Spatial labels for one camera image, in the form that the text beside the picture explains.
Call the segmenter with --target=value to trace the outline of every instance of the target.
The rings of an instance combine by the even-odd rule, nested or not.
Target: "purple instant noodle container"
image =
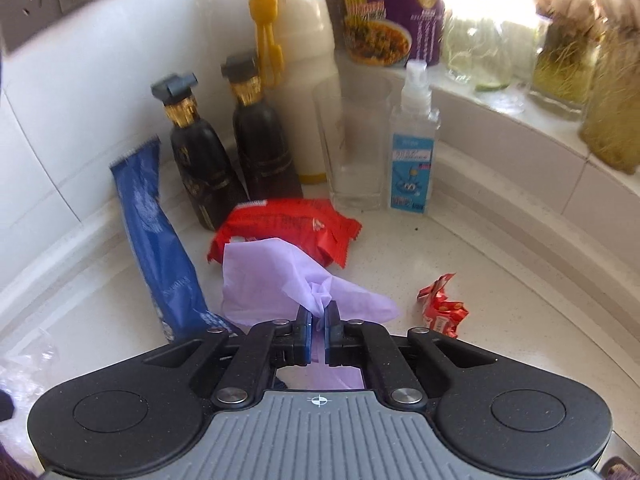
[[[409,59],[428,65],[440,60],[442,0],[329,0],[329,4],[337,43],[354,61],[404,66]]]

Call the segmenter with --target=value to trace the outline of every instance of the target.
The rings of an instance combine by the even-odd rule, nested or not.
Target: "red snack bag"
[[[294,244],[323,267],[347,263],[349,240],[362,225],[338,213],[328,200],[282,198],[240,204],[231,212],[211,242],[207,259],[222,263],[225,244],[232,238],[281,238]]]
[[[417,301],[423,305],[422,319],[430,330],[449,337],[458,337],[456,327],[469,311],[461,301],[447,301],[444,286],[455,274],[444,274],[436,282],[418,292]]]

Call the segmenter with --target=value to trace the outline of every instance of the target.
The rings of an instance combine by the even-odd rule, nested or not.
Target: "black circular pad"
[[[592,466],[612,426],[593,390],[502,357],[454,370],[434,421],[467,461],[515,478],[556,478]]]
[[[78,402],[74,419],[86,430],[116,433],[139,424],[147,410],[146,400],[138,394],[109,390],[87,396]]]
[[[531,433],[551,430],[566,415],[560,400],[537,390],[504,392],[495,397],[491,412],[507,428]]]

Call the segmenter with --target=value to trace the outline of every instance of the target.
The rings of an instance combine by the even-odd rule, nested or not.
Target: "blue packaging bag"
[[[195,268],[158,204],[160,140],[151,139],[111,165],[125,230],[169,341],[210,326],[243,332],[207,309]]]

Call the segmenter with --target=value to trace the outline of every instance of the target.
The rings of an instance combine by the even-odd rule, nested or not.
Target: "soy sauce bottle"
[[[193,74],[171,74],[152,85],[151,93],[174,124],[171,146],[193,210],[204,228],[216,230],[248,199],[218,135],[198,115],[191,92],[197,83]]]
[[[255,50],[226,58],[222,75],[238,100],[234,133],[249,197],[301,198],[302,187],[280,119],[262,97]]]

